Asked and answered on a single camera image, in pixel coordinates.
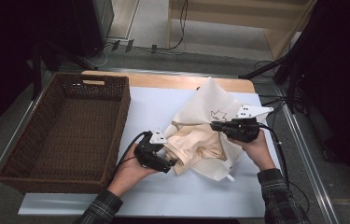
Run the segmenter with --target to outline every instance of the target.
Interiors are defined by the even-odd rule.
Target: wicker basket
[[[0,182],[22,193],[100,192],[116,166],[130,101],[127,77],[55,74]]]

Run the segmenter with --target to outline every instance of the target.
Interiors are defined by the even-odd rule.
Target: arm
[[[258,178],[261,184],[262,198],[265,202],[265,222],[310,223],[308,216],[287,188],[282,174],[275,168],[264,131],[260,130],[259,137],[250,143],[229,140],[241,146],[260,170]]]
[[[126,154],[124,161],[129,160],[119,167],[107,189],[93,200],[84,214],[74,222],[75,224],[110,223],[122,206],[120,197],[136,186],[143,178],[157,172],[142,167],[137,159],[131,159],[134,157],[133,152],[136,146],[133,145]]]

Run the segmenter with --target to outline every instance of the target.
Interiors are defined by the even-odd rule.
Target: white cloth bag
[[[172,124],[165,130],[164,136],[169,139],[171,135],[174,135],[185,125],[206,124],[213,120],[230,121],[236,118],[242,104],[209,77],[176,113]],[[218,134],[226,160],[202,158],[191,166],[199,174],[216,181],[226,176],[231,179],[229,172],[243,152],[240,146],[228,141],[224,133]]]

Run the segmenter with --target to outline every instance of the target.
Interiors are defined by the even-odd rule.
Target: white tabletop
[[[119,158],[141,132],[164,131],[175,113],[195,91],[131,87],[131,105],[119,148]],[[255,93],[231,93],[241,102],[260,105]],[[271,135],[267,143],[279,167]],[[230,182],[219,182],[192,170],[176,175],[158,173],[148,176],[128,191],[118,217],[263,217],[265,206],[257,180],[258,167],[245,153],[233,166]],[[81,215],[93,194],[27,193],[20,215]]]

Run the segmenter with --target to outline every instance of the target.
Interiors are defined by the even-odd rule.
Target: sleeve
[[[74,224],[110,223],[122,206],[122,200],[108,190],[102,191],[93,200],[84,214]]]
[[[265,202],[265,223],[310,223],[302,207],[287,188],[280,170],[258,173]]]

